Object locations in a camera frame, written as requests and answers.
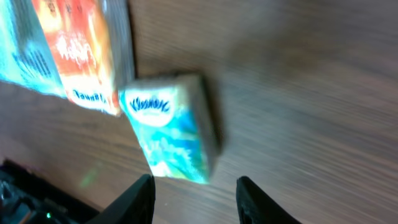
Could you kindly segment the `teal Kleenex tissue pack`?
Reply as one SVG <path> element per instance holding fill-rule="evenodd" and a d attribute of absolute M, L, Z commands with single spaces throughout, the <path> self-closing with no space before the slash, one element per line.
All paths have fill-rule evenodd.
<path fill-rule="evenodd" d="M 199 74 L 140 79 L 119 89 L 126 114 L 156 177 L 207 184 L 219 153 Z"/>

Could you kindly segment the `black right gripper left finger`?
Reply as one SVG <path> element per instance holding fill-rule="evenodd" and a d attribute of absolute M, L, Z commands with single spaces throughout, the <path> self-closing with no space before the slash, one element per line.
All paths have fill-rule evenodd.
<path fill-rule="evenodd" d="M 144 174 L 86 224 L 152 224 L 154 209 L 155 179 Z"/>

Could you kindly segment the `teal white packet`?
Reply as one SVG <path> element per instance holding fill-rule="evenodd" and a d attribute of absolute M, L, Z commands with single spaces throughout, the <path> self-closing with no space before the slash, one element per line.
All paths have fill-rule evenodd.
<path fill-rule="evenodd" d="M 1 0 L 1 80 L 66 97 L 31 1 Z"/>

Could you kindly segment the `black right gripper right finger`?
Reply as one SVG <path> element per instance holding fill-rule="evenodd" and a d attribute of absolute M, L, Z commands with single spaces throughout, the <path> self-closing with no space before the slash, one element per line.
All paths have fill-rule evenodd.
<path fill-rule="evenodd" d="M 236 203 L 240 224 L 300 224 L 247 176 L 237 180 Z"/>

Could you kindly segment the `orange tissue pack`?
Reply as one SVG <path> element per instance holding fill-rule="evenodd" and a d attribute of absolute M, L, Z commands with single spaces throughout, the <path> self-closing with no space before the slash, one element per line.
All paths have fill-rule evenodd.
<path fill-rule="evenodd" d="M 118 116 L 118 90 L 134 79 L 127 0 L 33 0 L 67 98 Z"/>

